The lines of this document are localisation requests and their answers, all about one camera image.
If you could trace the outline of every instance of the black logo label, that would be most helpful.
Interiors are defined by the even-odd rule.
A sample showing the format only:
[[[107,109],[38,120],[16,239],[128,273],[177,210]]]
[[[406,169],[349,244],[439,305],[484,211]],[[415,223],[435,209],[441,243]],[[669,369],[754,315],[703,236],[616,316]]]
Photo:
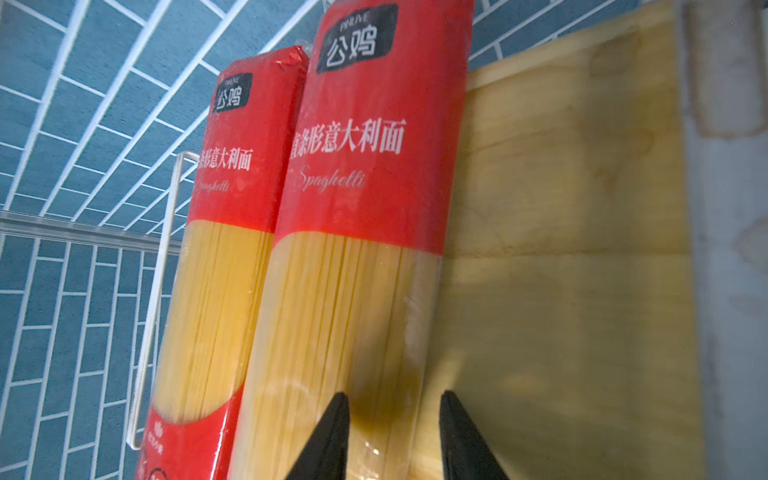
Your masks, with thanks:
[[[250,96],[253,74],[241,73],[222,81],[216,89],[214,113],[245,107]]]
[[[395,41],[397,10],[394,3],[363,8],[334,24],[323,38],[317,73],[387,55]]]

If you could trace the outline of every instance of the black pointed tip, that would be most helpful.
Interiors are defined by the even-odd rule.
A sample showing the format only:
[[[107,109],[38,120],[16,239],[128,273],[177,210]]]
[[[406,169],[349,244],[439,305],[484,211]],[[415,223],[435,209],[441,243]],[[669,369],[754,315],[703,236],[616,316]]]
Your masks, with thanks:
[[[440,444],[445,480],[508,480],[458,396],[440,398]]]
[[[333,396],[286,480],[344,480],[349,443],[349,398]]]

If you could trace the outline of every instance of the red packaging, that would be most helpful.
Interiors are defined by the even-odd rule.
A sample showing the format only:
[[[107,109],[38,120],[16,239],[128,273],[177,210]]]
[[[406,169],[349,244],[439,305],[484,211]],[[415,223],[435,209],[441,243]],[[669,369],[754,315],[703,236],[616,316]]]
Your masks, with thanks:
[[[237,60],[219,74],[188,223],[210,220],[274,232],[307,62],[301,47]]]
[[[192,245],[198,240],[187,242],[190,236],[194,237],[195,228],[200,225],[198,220],[274,232],[307,62],[302,49],[292,47],[235,61],[219,74],[190,202],[182,257],[185,250],[200,247]],[[269,245],[266,242],[263,248],[268,251]],[[180,263],[180,276],[185,261],[183,258]],[[266,272],[264,261],[262,279]],[[191,279],[196,281],[200,283],[199,278]],[[236,290],[233,295],[256,295],[247,284],[235,285],[232,290]],[[172,300],[169,325],[184,320],[172,318],[173,314]],[[224,329],[222,326],[217,332],[224,335]],[[250,340],[247,345],[250,351]],[[169,365],[160,361],[158,379],[163,368]],[[242,383],[234,384],[232,390],[231,398],[215,412],[183,424],[165,419],[156,409],[153,397],[136,480],[226,478]]]
[[[344,0],[328,11],[276,242],[318,231],[442,253],[473,8],[469,0]]]

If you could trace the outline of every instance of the wooden cutting board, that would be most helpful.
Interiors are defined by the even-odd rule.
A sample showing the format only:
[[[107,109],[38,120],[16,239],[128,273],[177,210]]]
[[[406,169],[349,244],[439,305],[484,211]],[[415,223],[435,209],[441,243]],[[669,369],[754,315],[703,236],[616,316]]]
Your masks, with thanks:
[[[411,476],[454,389],[510,478],[703,478],[669,2],[473,73]]]

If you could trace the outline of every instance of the spaghetti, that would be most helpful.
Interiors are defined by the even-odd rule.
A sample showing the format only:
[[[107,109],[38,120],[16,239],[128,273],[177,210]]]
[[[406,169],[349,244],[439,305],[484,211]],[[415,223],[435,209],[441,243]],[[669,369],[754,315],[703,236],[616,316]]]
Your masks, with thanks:
[[[137,480],[226,477],[307,62],[287,48],[219,75]]]
[[[406,477],[472,9],[470,0],[346,0],[323,19],[230,480],[283,480],[338,391],[349,397],[348,476]]]

